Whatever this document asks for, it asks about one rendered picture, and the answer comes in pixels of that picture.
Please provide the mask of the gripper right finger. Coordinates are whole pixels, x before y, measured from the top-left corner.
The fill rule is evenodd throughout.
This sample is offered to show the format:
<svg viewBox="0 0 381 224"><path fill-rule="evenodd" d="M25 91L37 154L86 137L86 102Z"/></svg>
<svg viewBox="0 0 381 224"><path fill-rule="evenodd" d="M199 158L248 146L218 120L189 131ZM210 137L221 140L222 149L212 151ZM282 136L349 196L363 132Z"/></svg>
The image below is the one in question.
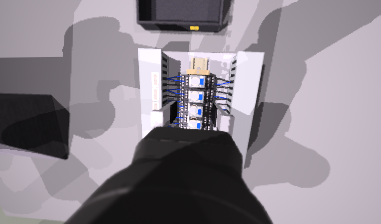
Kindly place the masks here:
<svg viewBox="0 0 381 224"><path fill-rule="evenodd" d="M211 119L217 131L225 131L232 137L235 117L227 114L219 104L213 103Z"/></svg>

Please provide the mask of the white relay panel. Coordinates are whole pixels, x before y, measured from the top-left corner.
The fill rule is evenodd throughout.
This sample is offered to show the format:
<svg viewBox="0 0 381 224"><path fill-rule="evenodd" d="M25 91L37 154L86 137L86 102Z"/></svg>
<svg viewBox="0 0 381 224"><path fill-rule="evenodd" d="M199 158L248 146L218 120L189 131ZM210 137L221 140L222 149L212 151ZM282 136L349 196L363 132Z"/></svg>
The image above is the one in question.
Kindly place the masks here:
<svg viewBox="0 0 381 224"><path fill-rule="evenodd" d="M264 52L231 54L138 49L138 54L143 138L151 131L151 111L171 101L180 101L177 102L177 117L180 118L176 117L168 127L187 128L188 106L194 103L189 102L189 91L203 90L201 129L217 131L211 119L212 105L220 103L227 114L235 117L232 138L243 156L244 169ZM205 87L189 87L190 75L205 76Z"/></svg>

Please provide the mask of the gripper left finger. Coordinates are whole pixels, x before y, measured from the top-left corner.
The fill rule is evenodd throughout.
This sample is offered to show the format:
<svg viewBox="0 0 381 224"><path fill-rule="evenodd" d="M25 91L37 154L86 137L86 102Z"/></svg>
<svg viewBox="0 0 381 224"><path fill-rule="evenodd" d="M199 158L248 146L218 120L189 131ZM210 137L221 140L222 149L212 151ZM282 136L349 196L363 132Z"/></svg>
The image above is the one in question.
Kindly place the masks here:
<svg viewBox="0 0 381 224"><path fill-rule="evenodd" d="M159 110L151 111L151 130L155 127L168 127L177 117L177 101L171 101Z"/></svg>

